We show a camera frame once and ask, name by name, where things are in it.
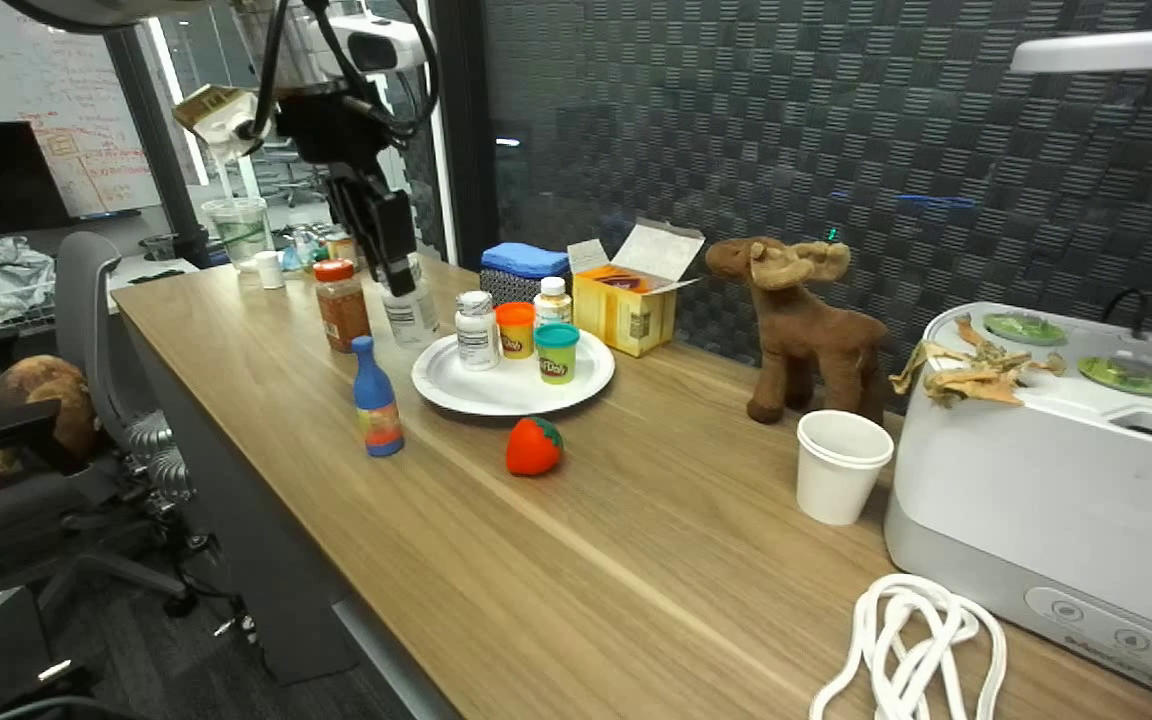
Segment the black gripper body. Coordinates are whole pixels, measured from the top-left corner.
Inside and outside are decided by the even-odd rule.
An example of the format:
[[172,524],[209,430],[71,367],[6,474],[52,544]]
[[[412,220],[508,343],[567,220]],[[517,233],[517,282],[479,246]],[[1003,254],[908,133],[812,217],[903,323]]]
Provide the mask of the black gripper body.
[[390,133],[354,95],[331,85],[285,93],[277,133],[314,169],[326,193],[326,212],[347,234],[347,200],[367,200],[385,246],[378,208],[409,202],[378,169]]

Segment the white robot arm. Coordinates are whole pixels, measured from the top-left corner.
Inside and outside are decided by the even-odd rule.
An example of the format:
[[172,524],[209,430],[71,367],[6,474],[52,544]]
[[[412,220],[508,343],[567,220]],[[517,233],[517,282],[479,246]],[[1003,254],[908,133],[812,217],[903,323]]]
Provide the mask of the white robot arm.
[[331,0],[5,0],[13,13],[100,37],[126,100],[150,100],[141,29],[221,9],[254,55],[254,85],[199,85],[172,122],[221,156],[252,156],[273,136],[322,184],[331,220],[354,240],[364,268],[412,294],[417,220],[409,184],[386,170],[439,100],[439,55],[412,0],[396,15],[331,13]]

